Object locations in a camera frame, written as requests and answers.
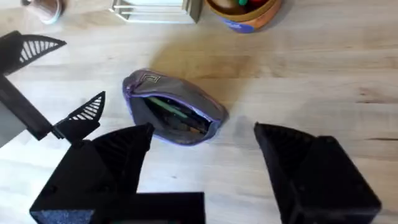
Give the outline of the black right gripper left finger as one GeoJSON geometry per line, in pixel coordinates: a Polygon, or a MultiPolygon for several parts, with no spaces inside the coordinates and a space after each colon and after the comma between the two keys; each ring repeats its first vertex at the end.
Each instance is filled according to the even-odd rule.
{"type": "Polygon", "coordinates": [[[136,193],[154,127],[119,129],[73,143],[29,213],[37,223],[99,223],[113,200],[136,193]]]}

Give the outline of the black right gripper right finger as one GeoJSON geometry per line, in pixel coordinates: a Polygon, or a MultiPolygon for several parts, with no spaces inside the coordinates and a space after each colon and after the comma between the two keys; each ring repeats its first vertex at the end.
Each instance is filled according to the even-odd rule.
{"type": "Polygon", "coordinates": [[[287,224],[371,223],[382,203],[333,136],[256,123],[280,220],[287,224]]]}

